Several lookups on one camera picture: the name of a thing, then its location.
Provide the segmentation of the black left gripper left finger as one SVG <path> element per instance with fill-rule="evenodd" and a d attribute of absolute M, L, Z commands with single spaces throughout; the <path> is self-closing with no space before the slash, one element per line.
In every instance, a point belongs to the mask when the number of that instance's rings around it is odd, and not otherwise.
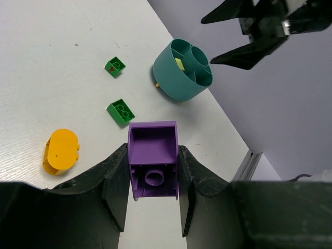
<path fill-rule="evenodd" d="M 128 148 L 58 184 L 1 183 L 1 248 L 117 248 L 129 197 Z"/>

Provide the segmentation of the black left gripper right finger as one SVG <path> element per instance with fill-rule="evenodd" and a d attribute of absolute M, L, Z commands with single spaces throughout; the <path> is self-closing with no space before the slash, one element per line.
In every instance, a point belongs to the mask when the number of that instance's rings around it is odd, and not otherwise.
<path fill-rule="evenodd" d="M 331 183 L 227 182 L 178 149 L 188 248 L 331 248 Z"/>

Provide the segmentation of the lime curved lego brick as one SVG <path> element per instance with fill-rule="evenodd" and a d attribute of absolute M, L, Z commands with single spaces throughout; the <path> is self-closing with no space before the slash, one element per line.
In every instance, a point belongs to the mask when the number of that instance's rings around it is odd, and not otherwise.
<path fill-rule="evenodd" d="M 180 70 L 184 72 L 185 68 L 184 68 L 184 65 L 183 65 L 181 59 L 179 59 L 179 58 L 174 58 L 174 59 L 175 59 L 177 66 L 180 68 Z"/>

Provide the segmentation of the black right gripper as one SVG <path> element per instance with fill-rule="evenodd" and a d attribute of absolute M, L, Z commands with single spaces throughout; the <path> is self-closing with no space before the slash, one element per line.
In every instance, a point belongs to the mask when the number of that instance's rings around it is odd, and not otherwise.
<path fill-rule="evenodd" d="M 331 1 L 225 0 L 201 23 L 235 18 L 253 43 L 214 57 L 210 63 L 251 70 L 285 43 L 288 35 L 320 32 L 331 26 Z"/>

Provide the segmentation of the purple curved lego brick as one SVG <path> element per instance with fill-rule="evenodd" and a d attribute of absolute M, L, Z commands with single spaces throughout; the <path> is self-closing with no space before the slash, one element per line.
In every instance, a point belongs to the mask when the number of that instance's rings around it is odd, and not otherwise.
<path fill-rule="evenodd" d="M 132 122 L 128 130 L 128 163 L 133 199 L 178 198 L 176 121 Z"/>

